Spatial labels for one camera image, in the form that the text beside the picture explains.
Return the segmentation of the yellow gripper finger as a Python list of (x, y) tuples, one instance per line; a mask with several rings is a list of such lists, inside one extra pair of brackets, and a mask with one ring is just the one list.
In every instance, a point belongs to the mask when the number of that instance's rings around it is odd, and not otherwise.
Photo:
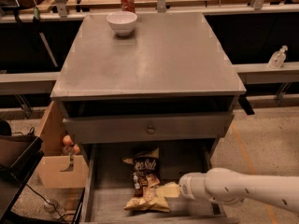
[(156, 189), (156, 194), (165, 198), (177, 198), (180, 194), (179, 184), (175, 182), (166, 183)]

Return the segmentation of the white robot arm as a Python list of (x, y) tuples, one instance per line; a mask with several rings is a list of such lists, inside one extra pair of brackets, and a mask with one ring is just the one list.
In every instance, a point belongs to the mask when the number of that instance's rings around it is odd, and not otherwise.
[(187, 173), (178, 183), (156, 189), (165, 198), (205, 199), (222, 205), (238, 205), (245, 199), (299, 213), (299, 177), (281, 175), (244, 175), (225, 168), (206, 173)]

